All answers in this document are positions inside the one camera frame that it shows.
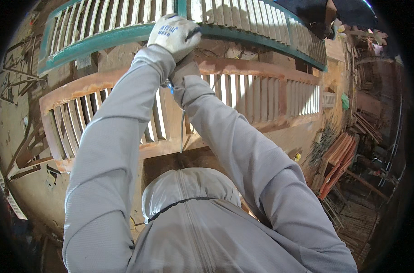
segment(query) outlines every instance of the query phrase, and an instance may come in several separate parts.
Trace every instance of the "wooden slat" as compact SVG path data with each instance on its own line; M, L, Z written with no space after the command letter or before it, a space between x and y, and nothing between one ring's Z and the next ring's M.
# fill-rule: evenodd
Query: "wooden slat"
M139 20L139 6L140 0L134 0L133 2L133 14L131 16L131 25L136 25Z
M76 107L78 109L79 125L81 127L81 132L84 132L85 129L85 118L82 112L82 103L80 98L75 99Z
M156 22L160 19L161 16L163 16L162 10L163 10L163 0L156 0L155 1L155 21Z
M286 105L286 116L292 115L292 81L288 80L286 84L286 97L287 97L287 105Z
M129 3L130 3L130 0L123 0L122 15L120 17L120 23L119 23L120 27L125 27L128 24L127 19L128 19L128 4Z
M221 87L221 101L227 105L227 90L226 90L226 83L225 83L225 74L221 75L221 81L220 81Z
M72 124L70 123L69 119L69 111L68 108L64 107L64 105L60 106L61 110L61 117L63 119L64 128L66 129L66 134L68 136L69 145L72 149L73 155L76 156L76 152L78 151L78 144L75 139L75 134L73 133Z
M61 139L61 144L63 146L64 153L65 153L65 155L68 159L72 158L72 154L73 154L72 149L71 149L70 145L68 143L66 143L66 139L64 139L63 133L62 133L62 130L61 130L61 125L62 125L61 106L57 106L54 109L54 117L55 117L56 127L57 127L57 130L58 130L58 134L60 136L60 139Z
M253 0L245 0L248 9L248 19L249 19L249 30L253 33L257 33L257 19L256 12L254 11Z
M245 0L238 0L240 4L239 13L240 13L240 20L241 20L241 26L243 30L250 31L249 28L249 14L248 14L248 8L246 6Z
M238 108L237 111L241 113L242 115L246 115L245 111L245 96L246 96L246 90L248 89L248 76L245 75L239 75L239 96L238 96Z
M84 39L84 36L85 36L85 27L87 26L87 18L89 17L90 6L91 5L92 5L92 0L89 0L87 2L87 6L85 7L84 17L83 17L82 23L81 23L81 34L79 36L79 40L83 40Z
M110 0L104 0L104 5L102 7L101 12L101 19L99 22L99 29L98 33L104 32L105 29L105 18L107 17L108 5L110 4Z
M78 37L78 34L79 34L79 31L78 31L78 23L79 23L79 18L81 16L82 9L84 8L84 2L85 2L85 0L82 0L81 3L79 4L78 12L77 12L76 18L75 18L75 24L73 26L73 33L72 33L71 44L73 44L73 43L76 42L76 38Z
M78 123L78 112L76 111L74 101L68 101L68 109L69 109L70 120L73 125L73 132L75 134L76 142L79 146L82 133L81 133L81 128Z
M253 6L257 22L257 33L259 33L260 35L265 35L265 30L263 28L262 11L260 10L259 0L253 0Z
M90 101L90 96L86 95L85 96L85 108L86 108L86 121L87 124L90 123L93 119L93 109L92 109L92 102Z
M52 35L51 55L54 53L54 50L55 50L55 40L57 38L57 29L58 29L58 24L60 23L62 14L63 14L63 10L60 12L60 15L58 15L57 17L57 23L55 23L54 34Z
M232 10L231 10L231 3L230 0L223 0L224 5L222 6L222 9L224 10L224 25L228 27L232 27Z
M116 27L116 16L117 16L117 8L118 7L119 7L119 0L114 0L114 2L113 2L113 8L111 9L111 17L110 17L110 27L109 27L109 29L114 29Z
M207 24L214 24L215 23L215 15L213 12L213 6L215 5L214 0L205 0L206 5L206 14L204 15L204 20Z
M286 15L284 14L284 12L280 12L281 15L281 21L283 22L283 31L284 31L284 36L286 38L286 45L290 46L291 45L291 38L290 38L290 34L289 34L289 30L287 29L287 23L286 23Z
M96 16L98 14L98 8L99 8L99 3L101 2L101 0L96 0L95 2L95 7L93 8L93 12L92 12L92 21L90 23L90 30L89 30L89 36L93 36L93 32L95 30L95 22L96 22Z
M171 14L171 13L174 13L174 0L166 0L166 14Z
M264 35L268 38L271 37L271 30L268 21L268 14L266 13L266 5L265 2L259 0L260 12L262 13L262 20L263 20L263 31Z
M280 24L278 22L277 11L272 6L270 6L270 9L271 9L272 21L273 21L273 24L274 24L273 27L274 27L274 31L275 31L275 39L278 42L282 42L281 28L280 28Z
M95 102L96 102L96 110L98 111L99 108L101 108L102 105L102 98L101 98L101 92L95 92Z
M231 90L230 90L230 95L231 95L231 107L236 109L236 105L237 105L237 88L238 85L236 84L237 82L237 77L236 75L230 75L230 85L231 85Z
M265 122L268 119L268 78L260 79L260 121Z
M215 0L215 9L213 9L213 16L216 25L224 25L224 9L222 0Z
M152 0L144 0L145 5L143 7L143 23L149 23L151 21L151 5Z
M261 93L260 93L260 77L255 76L254 83L253 83L253 111L254 111L254 123L260 122L260 100L261 100Z
M231 2L232 25L237 29L242 29L242 22L239 11L239 0L232 0Z
M200 23L203 22L203 7L201 5L201 0L191 0L190 1L190 12L192 14L192 20Z
M155 104L157 105L158 122L160 123L160 137L166 139L165 119L163 115L163 107L161 103L160 90L155 93Z
M274 120L274 107L277 109L278 111L278 100L277 100L277 105L274 106L275 104L275 97L274 97L274 78L269 78L268 79L268 120L269 121L273 121Z
M66 46L68 46L68 43L70 41L69 36L70 36L71 30L72 30L72 25L71 24L72 24L73 14L75 13L76 4L77 3L74 3L73 4L72 11L71 11L71 14L69 16L69 21L68 21L67 30L66 30L66 36L64 37L64 46L63 46L63 48L65 48Z
M60 49L61 49L61 40L62 40L62 38L64 37L64 35L63 35L63 33L64 33L64 30L65 30L65 22L66 22L66 18L67 18L67 15L68 15L68 11L69 11L69 8L67 8L65 11L64 11L64 16L63 16L63 20L62 20L62 22L61 22L61 28L60 28L60 36L58 37L58 42L57 42L57 51L56 52L59 52L60 51Z
M254 122L254 107L253 107L253 98L254 98L254 77L248 75L248 84L245 85L246 88L246 118L249 123Z

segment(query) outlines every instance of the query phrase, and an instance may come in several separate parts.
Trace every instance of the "lumber pile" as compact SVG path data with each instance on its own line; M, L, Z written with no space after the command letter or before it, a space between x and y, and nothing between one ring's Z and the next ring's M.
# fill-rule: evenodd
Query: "lumber pile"
M352 114L356 118L356 123L353 127L363 134L369 134L378 144L382 142L381 134L372 126L362 115L358 112Z
M351 164L356 149L356 140L347 133L341 134L322 156L318 173L311 189L319 190L319 199L324 199Z

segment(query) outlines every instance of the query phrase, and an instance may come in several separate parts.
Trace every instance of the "person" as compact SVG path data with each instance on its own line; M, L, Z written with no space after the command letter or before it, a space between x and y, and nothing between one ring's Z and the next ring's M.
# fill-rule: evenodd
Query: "person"
M194 22L160 18L85 129L65 200L68 271L357 272L297 163L200 78L187 57L200 37ZM167 78L231 179L205 168L162 174L144 191L149 223L133 243L138 146ZM259 221L240 208L233 184Z

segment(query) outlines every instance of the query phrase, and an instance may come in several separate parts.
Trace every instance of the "work glove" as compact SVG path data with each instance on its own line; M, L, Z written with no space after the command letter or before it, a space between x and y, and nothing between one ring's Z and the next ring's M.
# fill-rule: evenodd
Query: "work glove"
M158 45L169 51L175 63L187 56L201 41L201 28L177 14L161 17L149 35L148 46Z

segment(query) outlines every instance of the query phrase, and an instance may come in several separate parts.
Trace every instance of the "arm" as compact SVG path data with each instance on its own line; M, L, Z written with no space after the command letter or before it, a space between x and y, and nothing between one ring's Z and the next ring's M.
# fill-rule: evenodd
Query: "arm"
M312 268L314 260L320 259L328 266L341 263L337 268L340 272L357 270L349 249L307 187L297 163L253 128L243 115L217 99L199 76L185 76L184 84L174 87L174 98L186 110L193 127L219 158L254 214L300 246L306 267L314 272L324 271Z
M70 272L125 272L139 143L155 92L174 68L161 47L139 51L85 129L65 200L63 260Z

